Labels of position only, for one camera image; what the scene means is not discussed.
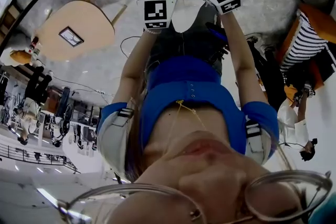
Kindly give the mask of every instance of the blue top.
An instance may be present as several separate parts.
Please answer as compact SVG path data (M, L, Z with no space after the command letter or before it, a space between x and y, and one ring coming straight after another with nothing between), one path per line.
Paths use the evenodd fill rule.
M146 147L162 111L176 100L207 103L220 110L227 125L230 145L241 154L245 154L246 149L245 115L279 140L274 108L263 102L249 102L239 110L229 91L220 84L220 75L215 69L191 56L178 56L161 63L149 76L148 93L140 115L142 135L139 135L139 142L142 149ZM103 108L98 131L111 113L126 106L127 103L115 103Z

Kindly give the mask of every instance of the gray floor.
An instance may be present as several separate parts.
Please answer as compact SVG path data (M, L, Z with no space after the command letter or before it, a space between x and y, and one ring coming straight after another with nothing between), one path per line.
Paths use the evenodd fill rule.
M22 7L25 7L30 2L30 0L17 1ZM22 30L31 36L34 29L45 20L47 9L52 8L53 11L56 11L69 1L72 0L40 0L21 23ZM327 0L305 1L318 7L327 2ZM47 69L54 71L57 78L81 83L95 90L101 90L107 94L103 97L109 102L112 99L111 95L117 90L121 70L126 60L120 50L120 43L127 37L140 35L142 28L138 17L136 0L93 0L93 2L102 7L109 18L114 17L122 4L129 4L128 9L115 26L116 37L114 44L80 56L70 62L53 62L43 57L41 59L46 64ZM298 0L242 0L242 3L243 6L235 12L235 15L244 33L267 33L270 40L280 42L278 37L283 36L293 20ZM178 31L184 31L191 25L201 4L202 0L178 0L173 17L174 26ZM129 54L132 50L136 40L136 38L130 39L123 44L126 54ZM234 84L235 79L232 69L226 68L223 70L223 77L229 78L231 84ZM86 89L88 91L79 90L79 93L76 93L74 97L98 105L106 104L101 95L89 92L91 91L89 88L57 79L54 79L52 83L59 86L71 86L73 90ZM228 86L230 91L234 87L234 85Z

